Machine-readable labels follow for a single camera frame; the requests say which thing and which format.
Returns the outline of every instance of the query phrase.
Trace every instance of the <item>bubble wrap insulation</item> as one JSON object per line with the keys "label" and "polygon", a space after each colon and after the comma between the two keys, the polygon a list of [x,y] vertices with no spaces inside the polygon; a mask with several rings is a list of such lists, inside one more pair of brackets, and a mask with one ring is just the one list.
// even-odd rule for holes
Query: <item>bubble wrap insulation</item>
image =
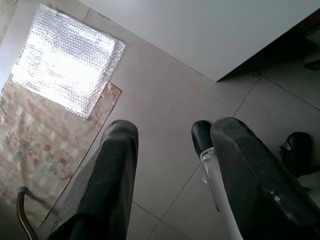
{"label": "bubble wrap insulation", "polygon": [[12,80],[88,119],[124,50],[123,42],[41,5]]}

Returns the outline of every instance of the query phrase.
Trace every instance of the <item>tiled floor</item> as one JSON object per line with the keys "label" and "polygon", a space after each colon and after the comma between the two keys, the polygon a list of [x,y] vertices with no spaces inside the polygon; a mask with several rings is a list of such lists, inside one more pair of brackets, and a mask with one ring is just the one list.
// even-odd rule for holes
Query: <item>tiled floor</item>
{"label": "tiled floor", "polygon": [[[122,95],[104,127],[126,119],[139,130],[128,240],[227,239],[221,216],[202,183],[203,172],[191,140],[195,121],[236,116],[275,154],[294,131],[310,133],[320,143],[320,72],[294,61],[268,69],[263,77],[247,74],[213,82],[77,0],[20,0],[0,47],[2,85],[39,2],[54,3],[66,14],[127,44],[111,78]],[[98,148],[100,135],[82,166]],[[320,150],[314,155],[319,159]],[[54,219],[50,215],[38,229],[41,238]]]}

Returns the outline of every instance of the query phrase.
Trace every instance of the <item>floor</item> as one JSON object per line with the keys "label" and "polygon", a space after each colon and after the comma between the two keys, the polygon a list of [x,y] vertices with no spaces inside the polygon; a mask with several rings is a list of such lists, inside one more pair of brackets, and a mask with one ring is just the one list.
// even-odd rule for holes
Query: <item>floor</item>
{"label": "floor", "polygon": [[[139,131],[128,240],[228,239],[202,183],[203,171],[191,139],[191,126],[197,120],[234,116],[277,156],[278,145],[295,131],[309,133],[316,145],[320,143],[320,72],[304,69],[302,60],[271,67],[262,76],[250,73],[213,82],[77,0],[20,0],[0,47],[0,87],[39,2],[51,3],[127,44],[111,78],[122,94],[104,128],[126,119]],[[95,153],[100,135],[81,166]],[[314,159],[320,163],[320,148],[315,149]],[[55,205],[57,210],[72,182]],[[54,219],[49,215],[37,229],[40,239],[48,235]]]}

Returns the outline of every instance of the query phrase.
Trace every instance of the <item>rug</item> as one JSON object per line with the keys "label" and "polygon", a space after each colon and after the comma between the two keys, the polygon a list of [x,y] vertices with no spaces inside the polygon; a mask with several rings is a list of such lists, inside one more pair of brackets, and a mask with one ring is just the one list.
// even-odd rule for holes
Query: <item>rug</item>
{"label": "rug", "polygon": [[17,6],[18,0],[0,0],[0,46]]}
{"label": "rug", "polygon": [[27,186],[25,212],[39,226],[86,156],[121,91],[108,82],[88,120],[8,81],[0,100],[0,197],[15,208]]}

